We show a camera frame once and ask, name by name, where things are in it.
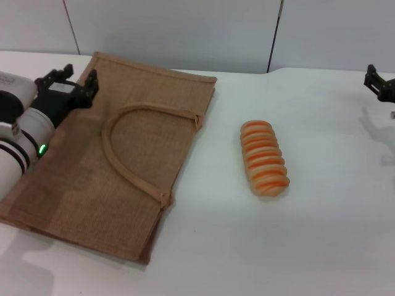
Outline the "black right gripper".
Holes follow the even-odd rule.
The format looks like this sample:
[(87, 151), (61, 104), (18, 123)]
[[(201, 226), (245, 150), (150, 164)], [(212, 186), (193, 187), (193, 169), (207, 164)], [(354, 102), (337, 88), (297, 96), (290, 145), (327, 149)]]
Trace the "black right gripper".
[(394, 79), (384, 80), (373, 64), (368, 65), (364, 85), (378, 95), (380, 102), (395, 103)]

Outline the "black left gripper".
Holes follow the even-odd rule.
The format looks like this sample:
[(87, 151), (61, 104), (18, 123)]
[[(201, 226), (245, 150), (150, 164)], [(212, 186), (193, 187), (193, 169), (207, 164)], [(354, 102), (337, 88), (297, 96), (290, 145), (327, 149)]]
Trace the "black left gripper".
[(73, 74), (73, 65), (67, 64), (63, 69), (53, 69), (44, 77), (35, 80), (37, 89), (45, 89), (45, 91), (38, 94), (30, 107), (45, 114), (55, 128), (57, 128), (73, 110), (90, 108), (93, 104), (95, 95), (99, 91), (99, 81), (96, 69), (92, 69), (88, 73), (83, 86), (67, 83), (67, 86), (73, 86), (70, 93), (49, 89), (53, 83), (66, 81)]

